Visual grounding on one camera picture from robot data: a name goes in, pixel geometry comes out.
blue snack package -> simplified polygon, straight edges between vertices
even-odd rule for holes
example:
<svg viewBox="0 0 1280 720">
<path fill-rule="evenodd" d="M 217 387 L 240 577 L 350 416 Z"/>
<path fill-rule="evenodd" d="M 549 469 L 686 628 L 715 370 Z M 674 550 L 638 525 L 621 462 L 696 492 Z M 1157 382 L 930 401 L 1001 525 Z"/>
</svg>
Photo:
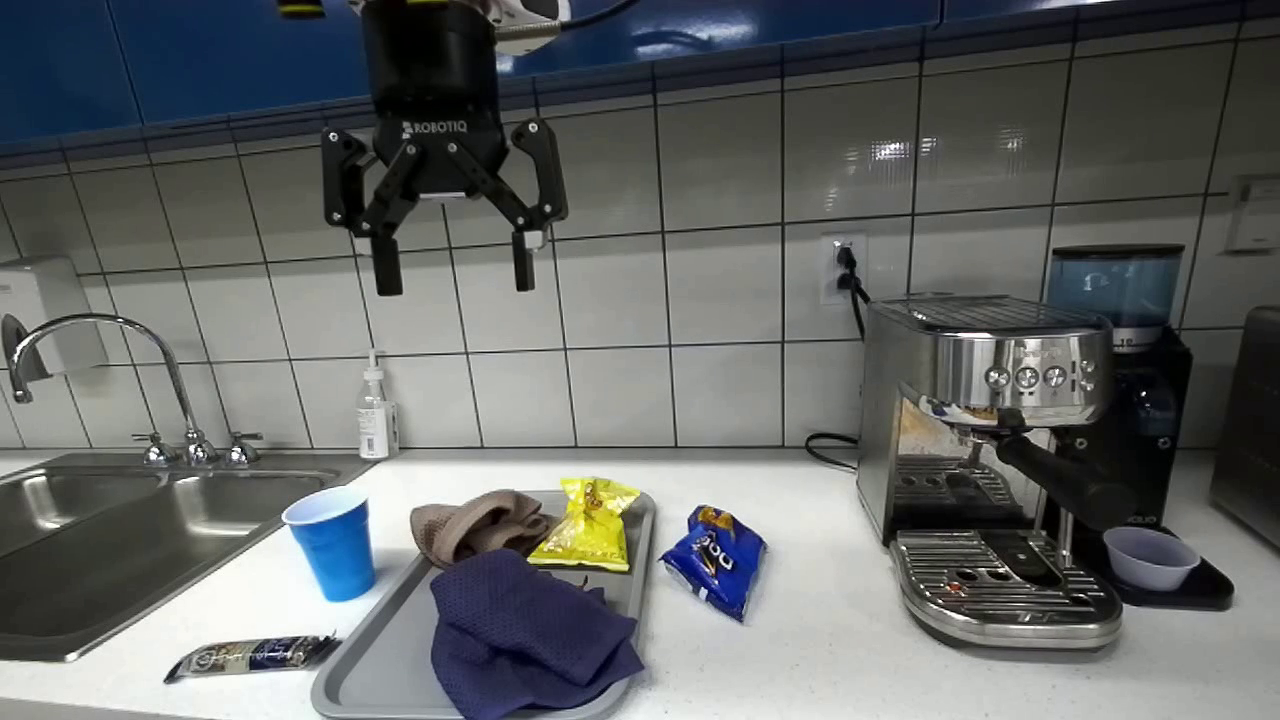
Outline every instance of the blue snack package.
<svg viewBox="0 0 1280 720">
<path fill-rule="evenodd" d="M 663 564 L 685 577 L 692 595 L 745 618 L 763 547 L 767 542 L 745 520 L 698 502 L 686 510 L 686 536 L 663 550 Z"/>
</svg>

kitchen counter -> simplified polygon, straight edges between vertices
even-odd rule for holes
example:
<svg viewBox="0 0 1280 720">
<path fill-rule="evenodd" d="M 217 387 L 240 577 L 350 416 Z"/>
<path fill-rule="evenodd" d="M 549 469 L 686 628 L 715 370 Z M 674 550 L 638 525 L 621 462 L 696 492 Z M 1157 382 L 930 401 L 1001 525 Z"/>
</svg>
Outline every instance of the kitchen counter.
<svg viewBox="0 0 1280 720">
<path fill-rule="evenodd" d="M 854 480 L 799 453 L 719 455 L 398 455 L 350 488 L 367 492 L 378 584 L 322 603 L 288 530 L 267 536 L 182 595 L 77 663 L 2 663 L 0 706 L 58 705 L 146 716 L 317 716 L 312 672 L 159 682 L 195 644 L 244 634 L 349 634 L 410 569 L 407 509 L 483 488 L 554 488 L 561 476 L 616 476 L 661 509 L 657 547 L 692 502 L 724 502 L 771 542 L 748 622 L 696 603 L 652 573 L 634 649 L 645 681 L 621 716 L 1275 716 L 1280 561 L 1209 509 L 1209 455 L 1184 455 L 1167 529 L 1234 580 L 1230 612 L 1122 612 L 1122 639 L 1089 654 L 965 652 L 923 634 L 896 590 Z"/>
</svg>

soap dispenser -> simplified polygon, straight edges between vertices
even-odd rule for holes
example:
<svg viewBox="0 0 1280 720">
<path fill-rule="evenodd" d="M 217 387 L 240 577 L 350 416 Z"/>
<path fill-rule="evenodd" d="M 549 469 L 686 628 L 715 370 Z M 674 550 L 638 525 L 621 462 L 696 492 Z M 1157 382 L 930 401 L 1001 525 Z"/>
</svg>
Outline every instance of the soap dispenser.
<svg viewBox="0 0 1280 720">
<path fill-rule="evenodd" d="M 383 459 L 394 453 L 398 453 L 394 404 L 383 397 L 383 370 L 374 364 L 374 350 L 367 350 L 364 397 L 358 397 L 358 455 Z"/>
</svg>

gray tray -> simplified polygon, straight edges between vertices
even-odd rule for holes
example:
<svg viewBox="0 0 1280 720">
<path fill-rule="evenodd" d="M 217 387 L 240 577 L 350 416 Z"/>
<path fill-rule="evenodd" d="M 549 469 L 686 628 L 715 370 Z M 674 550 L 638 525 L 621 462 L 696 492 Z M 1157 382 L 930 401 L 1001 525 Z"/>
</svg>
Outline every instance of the gray tray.
<svg viewBox="0 0 1280 720">
<path fill-rule="evenodd" d="M 527 492 L 544 502 L 544 510 L 564 514 L 561 492 Z M 638 496 L 629 510 L 629 550 L 630 573 L 585 573 L 554 569 L 550 577 L 600 588 L 608 603 L 630 618 L 638 618 L 649 569 L 652 569 L 652 525 L 657 509 Z M 430 634 L 436 634 L 436 599 L 430 599 L 436 569 L 416 564 L 407 580 L 383 595 L 364 622 L 345 639 L 345 649 L 318 666 L 312 705 L 318 716 L 367 716 L 367 720 L 398 720 L 398 716 L 461 716 L 430 672 Z M 610 682 L 590 705 L 568 712 L 541 712 L 549 720 L 585 720 L 605 716 L 625 698 L 630 681 Z"/>
</svg>

stainless steel sink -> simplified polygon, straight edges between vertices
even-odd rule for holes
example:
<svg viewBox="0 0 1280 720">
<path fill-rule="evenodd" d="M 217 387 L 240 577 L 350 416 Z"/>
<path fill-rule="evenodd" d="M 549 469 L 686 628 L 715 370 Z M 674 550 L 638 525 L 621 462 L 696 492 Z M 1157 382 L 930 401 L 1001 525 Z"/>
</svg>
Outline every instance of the stainless steel sink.
<svg viewBox="0 0 1280 720">
<path fill-rule="evenodd" d="M 159 476 L 120 455 L 58 455 L 0 480 L 0 555 L 90 510 L 139 498 Z"/>
<path fill-rule="evenodd" d="M 248 473 L 151 476 L 151 488 L 144 480 L 113 488 L 113 473 L 58 476 L 64 496 L 99 492 L 99 502 L 90 510 L 83 502 L 80 514 L 64 510 L 64 525 L 48 525 L 37 538 L 0 550 L 0 654 L 83 654 L 281 529 L 281 509 L 296 496 L 345 485 L 364 469 L 354 459 L 260 459 Z"/>
</svg>

